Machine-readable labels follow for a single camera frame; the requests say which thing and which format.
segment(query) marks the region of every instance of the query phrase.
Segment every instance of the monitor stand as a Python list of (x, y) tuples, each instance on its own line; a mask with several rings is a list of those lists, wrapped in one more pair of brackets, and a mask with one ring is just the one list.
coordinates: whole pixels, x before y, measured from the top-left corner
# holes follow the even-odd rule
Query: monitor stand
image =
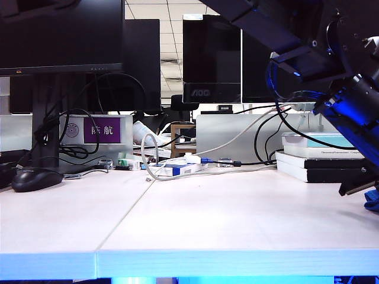
[[(59, 115), (70, 108), (85, 85), (84, 74), (42, 74), (34, 75), (33, 83), (33, 133), (43, 125), (46, 115), (56, 105), (51, 115)], [(83, 108), (83, 99), (79, 98), (75, 107)], [(36, 138), (33, 135), (32, 145)], [(59, 172), (67, 172), (66, 165), (59, 168), (59, 123), (47, 135), (47, 143), (38, 143), (31, 154), (31, 165), (34, 167), (54, 168)]]

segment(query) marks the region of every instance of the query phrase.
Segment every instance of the black robotic arm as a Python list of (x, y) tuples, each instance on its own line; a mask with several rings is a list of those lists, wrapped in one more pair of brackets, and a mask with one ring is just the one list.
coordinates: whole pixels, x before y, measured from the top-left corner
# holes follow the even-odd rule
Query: black robotic arm
[(379, 180), (379, 35), (373, 0), (201, 0), (272, 50), (271, 63), (304, 82), (326, 80), (315, 104), (365, 157), (351, 194)]

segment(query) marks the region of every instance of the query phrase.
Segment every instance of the white desk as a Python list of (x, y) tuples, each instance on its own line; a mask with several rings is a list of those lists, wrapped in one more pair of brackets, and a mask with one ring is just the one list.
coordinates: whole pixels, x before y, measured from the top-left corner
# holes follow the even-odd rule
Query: white desk
[(145, 177), (0, 193), (0, 279), (379, 274), (379, 216), (363, 193), (274, 170)]
[(0, 279), (96, 278), (96, 251), (150, 186), (145, 172), (91, 173), (0, 193)]
[(98, 276), (377, 275), (363, 193), (274, 170), (155, 182), (98, 253)]

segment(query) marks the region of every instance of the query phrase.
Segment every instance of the blue light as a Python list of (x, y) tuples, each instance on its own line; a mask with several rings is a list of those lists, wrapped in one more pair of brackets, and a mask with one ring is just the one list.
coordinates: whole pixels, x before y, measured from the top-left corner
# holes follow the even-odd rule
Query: blue light
[(179, 284), (333, 284), (333, 276), (179, 277)]
[(156, 284), (153, 277), (117, 277), (112, 278), (112, 284)]

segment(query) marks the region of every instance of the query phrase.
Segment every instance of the stack of books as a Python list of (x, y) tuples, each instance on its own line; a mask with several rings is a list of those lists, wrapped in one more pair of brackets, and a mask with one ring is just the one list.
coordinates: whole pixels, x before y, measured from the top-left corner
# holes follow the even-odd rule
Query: stack of books
[[(307, 133), (330, 144), (352, 147), (339, 133)], [(358, 150), (340, 150), (294, 133), (282, 136), (284, 152), (276, 152), (278, 170), (303, 182), (340, 183), (361, 172), (364, 158)]]

